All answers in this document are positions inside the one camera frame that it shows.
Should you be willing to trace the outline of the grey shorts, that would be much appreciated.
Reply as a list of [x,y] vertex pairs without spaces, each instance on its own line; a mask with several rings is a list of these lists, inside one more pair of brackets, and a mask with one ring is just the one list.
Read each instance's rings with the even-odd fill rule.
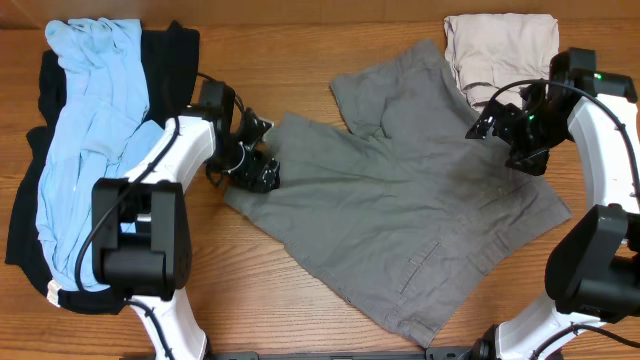
[[436,45],[340,75],[346,129],[286,114],[266,134],[280,186],[226,202],[386,330],[428,346],[504,258],[570,210],[541,177],[509,169]]

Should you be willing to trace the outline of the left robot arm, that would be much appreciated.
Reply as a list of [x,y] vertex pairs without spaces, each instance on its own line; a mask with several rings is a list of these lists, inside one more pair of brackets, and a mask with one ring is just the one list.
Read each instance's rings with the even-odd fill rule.
[[205,77],[199,99],[165,123],[148,155],[118,179],[92,190],[92,230],[80,252],[92,255],[98,283],[131,307],[157,359],[210,359],[185,290],[192,244],[185,193],[198,169],[267,193],[280,185],[280,164],[260,151],[272,121],[243,104],[234,89]]

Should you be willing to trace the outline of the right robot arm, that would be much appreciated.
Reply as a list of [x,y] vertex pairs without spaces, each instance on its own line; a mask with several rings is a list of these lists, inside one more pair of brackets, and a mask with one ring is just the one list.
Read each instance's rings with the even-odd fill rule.
[[492,96],[468,130],[469,139],[499,137],[510,147],[507,167],[546,171],[550,151],[577,146],[588,211],[554,248],[545,291],[510,321],[490,327],[470,348],[436,348],[429,359],[559,359],[562,347],[593,332],[636,348],[605,330],[639,314],[638,95],[625,75],[597,70],[592,50],[555,55],[547,79],[515,82],[521,108]]

